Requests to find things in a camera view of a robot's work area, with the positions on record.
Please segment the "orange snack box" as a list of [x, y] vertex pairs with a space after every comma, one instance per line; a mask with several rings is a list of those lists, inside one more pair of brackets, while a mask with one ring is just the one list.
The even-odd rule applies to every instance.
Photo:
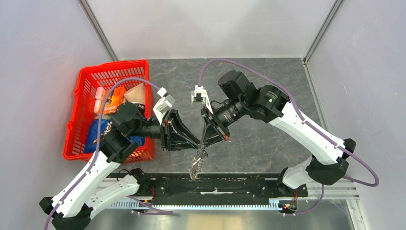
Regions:
[[125, 87], [120, 86], [120, 87], [115, 88], [113, 93], [111, 93], [107, 97], [106, 104], [105, 104], [105, 107], [104, 107], [104, 110], [103, 110], [103, 114], [104, 115], [114, 114], [116, 112], [118, 106], [121, 105], [124, 102], [124, 94], [125, 93], [126, 93]]

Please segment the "blue Doritos chip bag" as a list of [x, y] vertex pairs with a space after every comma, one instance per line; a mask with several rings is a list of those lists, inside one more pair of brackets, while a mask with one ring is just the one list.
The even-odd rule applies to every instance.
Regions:
[[[84, 153], [89, 154], [93, 153], [96, 150], [97, 138], [98, 138], [98, 123], [99, 123], [99, 115], [95, 117], [95, 119], [91, 122], [90, 127], [88, 129], [87, 138], [85, 141], [84, 146]], [[101, 120], [101, 139], [111, 131], [112, 129], [112, 121], [110, 115], [103, 115]], [[143, 146], [145, 144], [146, 139], [144, 137], [136, 137], [130, 136], [131, 140], [138, 144], [138, 146]]]

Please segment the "aluminium frame post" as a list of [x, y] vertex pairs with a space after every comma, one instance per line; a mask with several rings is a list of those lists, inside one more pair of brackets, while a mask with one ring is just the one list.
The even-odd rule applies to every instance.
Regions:
[[100, 25], [93, 9], [91, 8], [90, 3], [87, 0], [78, 0], [78, 2], [111, 61], [119, 61], [119, 58], [113, 50], [113, 47], [102, 29], [102, 26]]
[[335, 16], [337, 15], [338, 11], [340, 10], [344, 0], [335, 0], [332, 7], [330, 8], [327, 16], [325, 17], [322, 25], [320, 26], [314, 40], [312, 41], [308, 51], [306, 52], [305, 56], [302, 58], [303, 64], [307, 65], [312, 58], [313, 54], [315, 53], [316, 49], [318, 48], [320, 42], [324, 38], [326, 32], [328, 31], [329, 27], [331, 26]]

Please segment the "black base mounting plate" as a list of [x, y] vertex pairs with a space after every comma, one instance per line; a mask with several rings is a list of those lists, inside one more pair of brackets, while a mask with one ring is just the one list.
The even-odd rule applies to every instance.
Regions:
[[155, 205], [264, 205], [272, 198], [308, 197], [307, 186], [283, 193], [277, 173], [148, 173], [150, 180], [133, 195]]

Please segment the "right aluminium frame post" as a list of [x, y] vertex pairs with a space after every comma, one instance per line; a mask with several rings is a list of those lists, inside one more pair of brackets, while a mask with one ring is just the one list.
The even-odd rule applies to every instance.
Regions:
[[318, 48], [320, 42], [324, 38], [326, 32], [328, 31], [329, 27], [331, 26], [335, 16], [337, 15], [338, 11], [340, 10], [344, 0], [335, 0], [332, 7], [330, 8], [327, 16], [325, 17], [322, 25], [320, 26], [314, 40], [312, 41], [308, 51], [306, 52], [305, 56], [302, 58], [303, 64], [307, 65], [312, 58], [313, 54], [315, 53], [316, 49]]

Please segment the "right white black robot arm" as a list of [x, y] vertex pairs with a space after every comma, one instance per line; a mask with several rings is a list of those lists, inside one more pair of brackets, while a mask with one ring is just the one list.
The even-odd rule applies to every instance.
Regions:
[[289, 96], [280, 89], [272, 85], [256, 88], [240, 71], [229, 71], [218, 85], [227, 96], [219, 108], [212, 108], [204, 87], [196, 85], [191, 91], [193, 103], [204, 103], [201, 110], [206, 125], [201, 141], [204, 147], [228, 140], [228, 127], [248, 115], [284, 131], [312, 154], [303, 163], [282, 171], [276, 183], [280, 195], [289, 196], [310, 181], [332, 185], [345, 176], [349, 163], [344, 150], [353, 151], [355, 141], [334, 137], [307, 116], [299, 115]]

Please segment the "pink white small packet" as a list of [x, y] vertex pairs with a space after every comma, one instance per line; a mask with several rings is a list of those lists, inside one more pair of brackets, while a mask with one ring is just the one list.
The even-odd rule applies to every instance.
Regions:
[[96, 93], [95, 93], [95, 104], [94, 104], [94, 109], [93, 112], [98, 115], [100, 112], [100, 106], [102, 104], [102, 101], [104, 99], [104, 95], [105, 95], [105, 89], [103, 87], [98, 87], [96, 89]]

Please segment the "left aluminium frame post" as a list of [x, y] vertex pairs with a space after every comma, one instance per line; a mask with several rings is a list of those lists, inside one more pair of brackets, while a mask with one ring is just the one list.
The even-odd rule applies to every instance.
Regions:
[[91, 8], [90, 3], [87, 0], [78, 0], [78, 2], [111, 61], [119, 61], [119, 58], [113, 50], [113, 47], [102, 29], [102, 26], [100, 25], [93, 9]]

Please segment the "red plastic basket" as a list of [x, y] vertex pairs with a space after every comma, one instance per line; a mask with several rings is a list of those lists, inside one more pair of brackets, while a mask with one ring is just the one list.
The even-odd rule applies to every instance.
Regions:
[[[108, 91], [119, 80], [128, 77], [138, 77], [149, 81], [149, 63], [147, 60], [118, 61], [85, 67], [80, 70], [70, 120], [67, 123], [63, 157], [68, 161], [88, 161], [92, 153], [85, 153], [85, 143], [89, 127], [95, 119], [93, 112], [95, 94], [98, 87]], [[146, 87], [145, 116], [153, 115], [153, 87]], [[145, 144], [132, 153], [124, 163], [149, 161], [155, 158], [155, 143], [151, 138], [146, 138]]]

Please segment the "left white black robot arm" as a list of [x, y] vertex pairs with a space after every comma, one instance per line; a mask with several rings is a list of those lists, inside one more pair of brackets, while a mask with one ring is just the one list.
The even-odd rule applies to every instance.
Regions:
[[150, 177], [141, 169], [132, 169], [123, 179], [96, 192], [98, 185], [138, 148], [134, 136], [160, 139], [169, 151], [197, 149], [199, 139], [182, 123], [179, 113], [169, 109], [159, 119], [144, 118], [135, 103], [120, 105], [111, 117], [113, 127], [103, 138], [90, 161], [78, 175], [54, 197], [44, 197], [39, 205], [47, 214], [45, 228], [82, 230], [102, 210], [123, 197], [146, 195]]

